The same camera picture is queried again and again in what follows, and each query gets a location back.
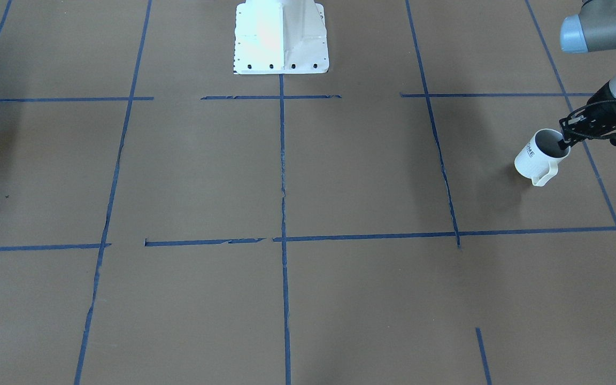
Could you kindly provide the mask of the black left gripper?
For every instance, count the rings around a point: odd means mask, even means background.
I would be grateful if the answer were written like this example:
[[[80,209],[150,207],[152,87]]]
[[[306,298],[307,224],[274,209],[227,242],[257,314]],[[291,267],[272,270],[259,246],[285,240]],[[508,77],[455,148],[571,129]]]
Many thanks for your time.
[[[616,91],[611,83],[602,86],[588,103],[559,120],[563,136],[558,141],[560,149],[586,140],[607,140],[616,147]]]

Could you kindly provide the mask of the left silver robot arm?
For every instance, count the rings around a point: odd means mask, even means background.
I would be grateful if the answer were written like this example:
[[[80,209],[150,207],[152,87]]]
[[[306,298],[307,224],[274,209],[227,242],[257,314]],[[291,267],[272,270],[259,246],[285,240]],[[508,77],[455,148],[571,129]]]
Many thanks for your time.
[[[584,1],[579,14],[563,21],[560,46],[567,53],[616,49],[616,1]],[[559,124],[561,149],[586,140],[609,141],[616,147],[616,75]]]

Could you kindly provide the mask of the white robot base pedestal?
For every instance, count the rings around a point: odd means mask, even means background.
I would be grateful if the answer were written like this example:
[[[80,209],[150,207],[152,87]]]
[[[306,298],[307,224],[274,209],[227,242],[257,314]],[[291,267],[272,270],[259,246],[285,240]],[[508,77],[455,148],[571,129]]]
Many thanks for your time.
[[[315,1],[240,3],[234,34],[235,74],[323,74],[330,67],[325,8]]]

